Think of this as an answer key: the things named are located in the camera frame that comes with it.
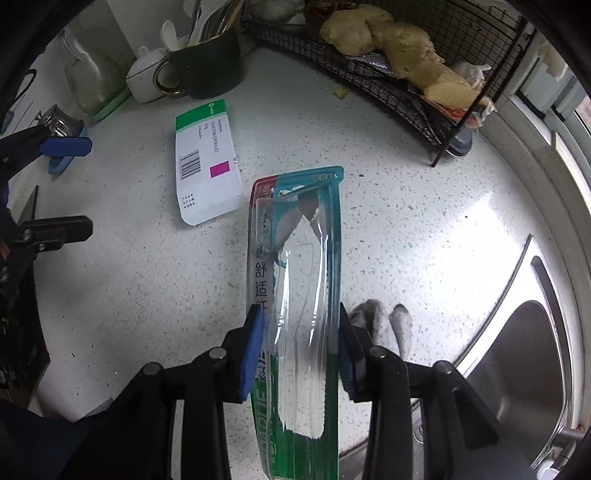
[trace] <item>dark green mug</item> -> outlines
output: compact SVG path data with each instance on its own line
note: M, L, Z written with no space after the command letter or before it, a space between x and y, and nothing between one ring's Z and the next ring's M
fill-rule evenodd
M158 65L152 77L154 87L165 95L212 98L232 90L244 76L235 28L192 47L168 51L166 55L168 58ZM165 87L158 80L160 70L169 62L181 80L174 88Z

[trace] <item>white speckled countertop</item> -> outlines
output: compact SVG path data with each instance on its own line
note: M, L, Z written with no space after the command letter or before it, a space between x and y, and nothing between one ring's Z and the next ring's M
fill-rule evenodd
M306 63L266 48L223 96L244 185L342 165L342 301L404 303L411 359L455 359L492 310L529 233L554 242L524 186L483 136L463 160L433 152L401 121ZM246 209L183 223L174 185L174 118L204 102L128 100L89 130L92 153L57 179L44 161L17 182L40 185L38 217L88 215L83 244L40 255L38 303L51 353L40 400L78 417L116 396L148 361L192 360L245 313ZM366 436L368 406L341 390L340 447ZM226 408L235 478L261 478L250 406Z

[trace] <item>barcode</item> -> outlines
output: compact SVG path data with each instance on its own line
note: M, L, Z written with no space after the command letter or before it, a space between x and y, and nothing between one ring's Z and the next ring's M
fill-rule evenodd
M199 150L191 152L178 159L178 169L180 171L181 180L189 178L191 175L201 171L201 159L199 157Z

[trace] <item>white lid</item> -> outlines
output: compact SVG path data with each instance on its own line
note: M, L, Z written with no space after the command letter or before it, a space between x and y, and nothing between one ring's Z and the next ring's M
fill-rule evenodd
M151 66L156 65L160 60L166 56L166 49L157 48L156 50L149 51L148 47L138 48L139 58L129 69L126 78L130 78L143 72L145 69L149 69Z

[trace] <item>black dish rack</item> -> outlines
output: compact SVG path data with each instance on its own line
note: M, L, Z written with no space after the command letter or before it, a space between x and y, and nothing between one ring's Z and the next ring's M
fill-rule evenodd
M244 18L244 30L254 39L301 55L342 79L351 82L390 111L405 119L431 144L439 147L432 163L434 167L480 99L489 95L499 98L510 80L529 41L525 35L527 21L513 18L496 7L480 8L465 0L375 0L372 3L387 10L395 21L405 21L429 33L437 53L452 65L461 60L472 64L489 64L485 72L486 84L479 97L464 117L451 125L445 139L434 133L425 109L435 109L419 96L411 93L406 80L393 79L368 63L340 54L322 40L310 38L306 33L293 33L276 26Z

